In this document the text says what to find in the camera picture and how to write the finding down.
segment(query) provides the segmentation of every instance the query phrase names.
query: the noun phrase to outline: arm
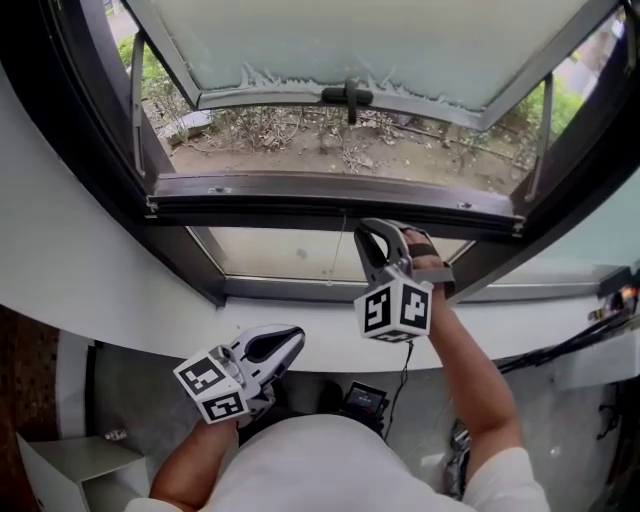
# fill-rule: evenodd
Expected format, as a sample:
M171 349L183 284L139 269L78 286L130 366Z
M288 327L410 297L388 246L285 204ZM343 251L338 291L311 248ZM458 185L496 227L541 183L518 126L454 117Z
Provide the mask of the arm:
M153 480L150 498L184 512L200 510L213 491L220 462L236 432L235 420L207 425L202 420L164 462Z
M405 233L408 244L428 243L415 231ZM443 265L436 256L413 260L415 268ZM476 344L444 298L442 286L433 291L429 336L451 391L453 405L471 436L467 479L494 455L522 447L515 402L504 378Z

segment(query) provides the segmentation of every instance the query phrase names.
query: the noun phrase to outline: outdoor ground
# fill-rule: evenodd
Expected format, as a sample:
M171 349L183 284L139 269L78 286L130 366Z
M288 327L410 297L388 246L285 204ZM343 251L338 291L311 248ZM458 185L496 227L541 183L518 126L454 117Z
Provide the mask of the outdoor ground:
M165 139L165 148L176 171L190 174L360 174L501 194L510 193L526 175L525 167L514 162L521 147L517 131L507 128L495 128L479 142L466 130L432 120L411 119L402 125L365 111L350 128L327 123L323 109L305 111L302 118L300 107L274 110L284 113L261 123L255 117L222 116L214 129L186 143L171 147Z

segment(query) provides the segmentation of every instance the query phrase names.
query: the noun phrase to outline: wires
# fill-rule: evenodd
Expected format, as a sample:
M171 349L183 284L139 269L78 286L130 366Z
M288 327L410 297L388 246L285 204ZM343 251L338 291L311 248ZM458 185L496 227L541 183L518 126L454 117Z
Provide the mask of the wires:
M604 320L587 327L584 331L559 345L527 352L526 354L502 363L498 366L498 369L504 374L528 366L542 366L565 354L570 354L571 352L576 352L605 341L611 334L617 332L618 329L628 322L629 314L624 311L618 311Z
M393 411L396 408L396 402L398 401L398 397L400 396L400 391L402 391L402 388L409 380L408 366L409 366L409 359L411 359L411 354L413 352L413 340L409 340L407 341L407 343L409 344L409 351L407 352L407 360L404 363L404 368L400 372L400 385L398 386L398 389L396 389L396 394L394 395L393 402L391 403L391 412L389 413L389 426L387 427L387 432L384 435L385 441L387 440L387 437L389 437L389 432L391 431L391 425L393 424Z

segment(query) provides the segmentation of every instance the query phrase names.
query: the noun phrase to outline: gray floor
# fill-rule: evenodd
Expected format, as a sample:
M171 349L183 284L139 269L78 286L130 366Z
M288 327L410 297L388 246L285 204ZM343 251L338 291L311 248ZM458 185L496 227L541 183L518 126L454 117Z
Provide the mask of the gray floor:
M147 457L150 477L199 419L195 405L173 376L178 359L111 345L96 358L96 424L99 433L125 428L124 443ZM507 375L523 423L538 481L552 510L589 509L603 485L615 451L617 432L596 442L603 426L598 406L608 388L557 392L551 368L528 368ZM291 406L313 412L325 379L347 390L352 380L393 395L399 374L310 374L288 372L283 383ZM410 372L395 412L389 445L411 472L436 490L454 414L441 370Z

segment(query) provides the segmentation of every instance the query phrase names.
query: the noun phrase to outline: hand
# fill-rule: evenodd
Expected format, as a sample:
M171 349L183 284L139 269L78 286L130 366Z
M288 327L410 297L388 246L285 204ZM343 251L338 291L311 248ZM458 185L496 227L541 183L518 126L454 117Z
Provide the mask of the hand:
M429 242L429 239L424 236L422 233L418 233L417 231L407 230L403 231L402 236L404 237L407 245L414 244L428 244L433 245ZM444 263L438 256L418 256L413 258L413 268L414 269L429 269L429 268L442 268L444 267ZM433 309L432 313L440 313L441 311L445 311L448 309L447 301L444 297L444 286L442 284L436 284L433 288Z

